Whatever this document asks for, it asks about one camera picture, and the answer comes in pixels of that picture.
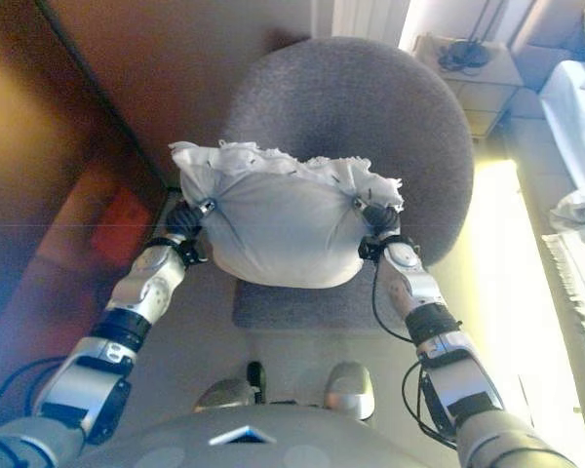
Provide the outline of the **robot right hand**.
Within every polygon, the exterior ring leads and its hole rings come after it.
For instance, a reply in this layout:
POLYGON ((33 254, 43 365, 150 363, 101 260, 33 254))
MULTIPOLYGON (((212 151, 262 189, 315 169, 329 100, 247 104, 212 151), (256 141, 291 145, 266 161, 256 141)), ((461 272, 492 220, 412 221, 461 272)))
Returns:
POLYGON ((400 214, 395 207, 369 204, 361 198, 354 199, 353 207, 375 237, 384 239, 401 234, 400 214))

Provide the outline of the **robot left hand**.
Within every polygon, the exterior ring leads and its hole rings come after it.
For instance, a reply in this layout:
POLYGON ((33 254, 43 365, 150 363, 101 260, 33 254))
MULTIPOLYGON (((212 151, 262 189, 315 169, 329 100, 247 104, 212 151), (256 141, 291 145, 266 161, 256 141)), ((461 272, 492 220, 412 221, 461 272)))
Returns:
POLYGON ((216 203, 212 199, 206 199, 195 206, 187 201, 178 202, 166 216, 166 232, 182 236, 186 240, 196 238, 202 229, 202 221, 215 210, 215 207, 216 203))

